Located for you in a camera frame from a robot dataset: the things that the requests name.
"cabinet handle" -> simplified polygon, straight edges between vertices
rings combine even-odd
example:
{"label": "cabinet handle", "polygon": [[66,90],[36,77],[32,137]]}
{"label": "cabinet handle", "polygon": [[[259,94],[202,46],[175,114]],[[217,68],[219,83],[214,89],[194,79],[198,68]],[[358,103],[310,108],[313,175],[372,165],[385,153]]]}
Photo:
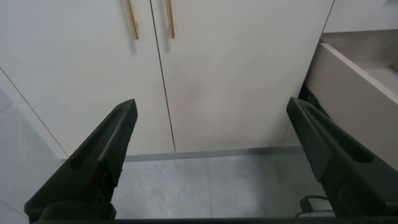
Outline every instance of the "cabinet handle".
{"label": "cabinet handle", "polygon": [[124,0],[124,2],[126,2],[127,11],[129,13],[130,25],[132,33],[134,34],[134,40],[138,40],[138,31],[137,31],[138,22],[134,18],[131,2],[130,0]]}
{"label": "cabinet handle", "polygon": [[175,35],[174,35],[172,0],[165,0],[165,1],[166,1],[167,19],[169,20],[170,38],[174,39]]}

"drawer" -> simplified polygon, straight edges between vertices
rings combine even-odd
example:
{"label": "drawer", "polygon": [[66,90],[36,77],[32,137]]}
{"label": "drawer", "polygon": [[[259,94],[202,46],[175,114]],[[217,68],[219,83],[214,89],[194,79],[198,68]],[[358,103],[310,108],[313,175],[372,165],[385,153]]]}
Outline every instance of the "drawer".
{"label": "drawer", "polygon": [[330,118],[398,170],[398,30],[324,34],[306,85]]}

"cabinet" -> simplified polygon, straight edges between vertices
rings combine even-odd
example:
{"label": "cabinet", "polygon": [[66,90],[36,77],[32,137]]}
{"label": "cabinet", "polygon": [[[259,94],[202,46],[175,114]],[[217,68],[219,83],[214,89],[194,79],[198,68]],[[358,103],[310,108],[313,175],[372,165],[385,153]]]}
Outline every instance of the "cabinet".
{"label": "cabinet", "polygon": [[332,4],[152,1],[176,151],[279,146]]}
{"label": "cabinet", "polygon": [[0,78],[66,154],[130,98],[127,155],[280,146],[333,0],[172,0],[174,39],[131,2],[138,40],[124,1],[0,2]]}
{"label": "cabinet", "polygon": [[174,152],[150,2],[131,2],[139,40],[124,1],[0,1],[0,67],[68,155],[131,98],[127,154]]}

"gray floor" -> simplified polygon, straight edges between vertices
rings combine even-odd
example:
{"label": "gray floor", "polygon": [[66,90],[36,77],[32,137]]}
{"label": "gray floor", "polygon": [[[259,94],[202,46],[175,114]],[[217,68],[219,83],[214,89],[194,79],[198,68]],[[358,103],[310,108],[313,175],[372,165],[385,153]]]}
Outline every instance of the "gray floor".
{"label": "gray floor", "polygon": [[[27,223],[24,203],[58,169],[35,129],[0,91],[0,220]],[[291,217],[324,195],[302,151],[126,162],[118,218]]]}
{"label": "gray floor", "polygon": [[292,217],[324,195],[303,152],[127,162],[117,218]]}

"baseboard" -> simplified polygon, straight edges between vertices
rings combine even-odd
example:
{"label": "baseboard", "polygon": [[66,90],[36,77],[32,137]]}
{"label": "baseboard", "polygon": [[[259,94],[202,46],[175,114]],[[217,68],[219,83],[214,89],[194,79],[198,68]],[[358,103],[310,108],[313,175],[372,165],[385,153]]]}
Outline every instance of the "baseboard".
{"label": "baseboard", "polygon": [[152,155],[136,155],[126,156],[125,162],[135,161],[157,161],[166,159],[188,159],[188,158],[202,158],[202,157],[218,157],[218,156],[238,156],[238,155],[256,155],[256,154],[272,154],[272,153],[286,153],[286,152],[301,152],[301,146],[286,146],[286,147],[261,147],[253,149],[233,149],[220,151],[205,151],[205,152],[176,152],[163,153]]}

